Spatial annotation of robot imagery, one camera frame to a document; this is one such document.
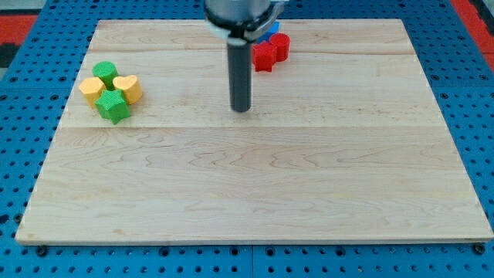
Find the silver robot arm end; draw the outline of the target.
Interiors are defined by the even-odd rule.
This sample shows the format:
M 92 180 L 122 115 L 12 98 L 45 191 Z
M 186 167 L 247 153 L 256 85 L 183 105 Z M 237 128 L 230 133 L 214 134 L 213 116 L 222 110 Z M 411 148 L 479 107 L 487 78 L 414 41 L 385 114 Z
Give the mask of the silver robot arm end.
M 204 0 L 207 26 L 229 44 L 254 42 L 268 32 L 287 1 Z

